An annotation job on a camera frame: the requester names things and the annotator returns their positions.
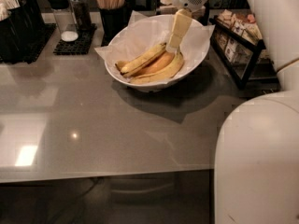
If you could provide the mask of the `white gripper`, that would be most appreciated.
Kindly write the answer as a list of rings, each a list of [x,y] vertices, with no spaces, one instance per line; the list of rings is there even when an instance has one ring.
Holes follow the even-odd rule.
[[[183,37],[192,24],[191,11],[199,10],[208,0],[172,0],[172,5],[178,8],[172,19],[170,34],[166,43],[166,51],[176,53]]]

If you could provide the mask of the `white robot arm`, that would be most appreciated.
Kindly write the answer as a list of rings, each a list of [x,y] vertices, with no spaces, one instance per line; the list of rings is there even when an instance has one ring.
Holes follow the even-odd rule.
[[[223,122],[214,164],[215,224],[299,224],[299,0],[247,0],[281,90]]]

